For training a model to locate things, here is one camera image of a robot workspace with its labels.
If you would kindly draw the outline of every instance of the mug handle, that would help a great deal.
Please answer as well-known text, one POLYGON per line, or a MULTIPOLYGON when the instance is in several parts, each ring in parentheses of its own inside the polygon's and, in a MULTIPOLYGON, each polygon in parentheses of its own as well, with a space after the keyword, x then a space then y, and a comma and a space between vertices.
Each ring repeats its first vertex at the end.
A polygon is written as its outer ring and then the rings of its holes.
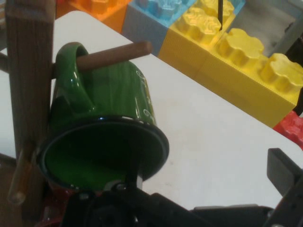
POLYGON ((95 109, 85 90, 76 63, 77 57, 85 54, 88 52, 80 43, 69 43, 64 45, 56 56, 58 92, 63 94, 73 111, 77 113, 91 112, 95 109))

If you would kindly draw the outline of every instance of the wooden post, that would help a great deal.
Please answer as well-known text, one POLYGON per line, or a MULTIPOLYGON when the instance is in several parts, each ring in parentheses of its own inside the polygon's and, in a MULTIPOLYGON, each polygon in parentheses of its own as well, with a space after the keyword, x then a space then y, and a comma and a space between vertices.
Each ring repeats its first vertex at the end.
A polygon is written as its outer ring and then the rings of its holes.
POLYGON ((221 24, 220 30, 223 28, 223 0, 218 0, 218 20, 221 24))
MULTIPOLYGON (((7 0, 9 80, 16 157, 26 141, 39 145, 47 132, 52 77, 55 0, 7 0)), ((22 218, 40 218, 43 177, 33 167, 22 218)))

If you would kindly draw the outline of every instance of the wooden peg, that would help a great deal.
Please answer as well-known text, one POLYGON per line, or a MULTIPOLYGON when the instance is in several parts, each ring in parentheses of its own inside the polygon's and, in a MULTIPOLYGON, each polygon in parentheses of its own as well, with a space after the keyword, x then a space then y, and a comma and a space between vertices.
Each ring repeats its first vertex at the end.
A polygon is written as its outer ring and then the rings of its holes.
POLYGON ((223 27, 223 0, 218 0, 218 20, 221 24, 220 30, 223 27))
POLYGON ((9 72, 8 57, 5 54, 0 53, 0 70, 9 72))
POLYGON ((35 149, 34 143, 26 142, 19 154, 17 168, 14 172, 8 195, 8 200, 15 205, 20 205, 25 201, 28 181, 35 158, 35 149))
POLYGON ((98 69, 104 66, 139 58, 152 52, 151 42, 140 42, 119 46, 77 58, 80 72, 98 69))
POLYGON ((9 186, 16 170, 16 159, 0 154, 0 226, 21 227, 21 208, 8 201, 9 186))

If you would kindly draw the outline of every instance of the yellow toy block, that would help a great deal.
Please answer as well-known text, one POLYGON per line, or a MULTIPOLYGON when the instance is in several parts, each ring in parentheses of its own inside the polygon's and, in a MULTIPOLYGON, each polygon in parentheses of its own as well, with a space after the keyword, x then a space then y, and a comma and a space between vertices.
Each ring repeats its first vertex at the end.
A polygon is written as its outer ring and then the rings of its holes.
MULTIPOLYGON (((217 17, 208 15, 202 9, 208 6, 208 12, 215 14, 210 9, 215 5, 214 2, 218 1, 199 1, 203 2, 203 5, 196 3, 169 27, 158 55, 161 60, 192 79, 195 79, 209 50, 218 42, 235 18, 232 11, 225 10, 223 29, 219 31, 221 24, 217 17)), ((227 8, 227 2, 224 1, 223 9, 227 8)))
POLYGON ((196 81, 274 127, 296 105, 303 68, 279 53, 267 58, 260 40, 233 28, 210 51, 196 81))
MULTIPOLYGON (((198 0, 196 7, 201 8, 207 15, 218 17, 218 0, 198 0)), ((223 23, 228 20, 232 14, 234 7, 228 0, 223 0, 223 23)))

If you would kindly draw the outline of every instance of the green mug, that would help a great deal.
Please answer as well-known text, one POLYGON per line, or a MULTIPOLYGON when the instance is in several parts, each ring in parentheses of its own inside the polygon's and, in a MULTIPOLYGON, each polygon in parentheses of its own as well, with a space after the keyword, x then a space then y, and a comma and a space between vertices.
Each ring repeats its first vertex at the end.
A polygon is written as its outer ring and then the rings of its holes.
POLYGON ((156 126, 145 77, 129 61, 79 73, 76 58, 85 54, 80 43, 57 54, 51 136, 37 157, 42 173, 63 187, 99 191, 125 181, 135 160, 142 179, 150 178, 169 143, 156 126))

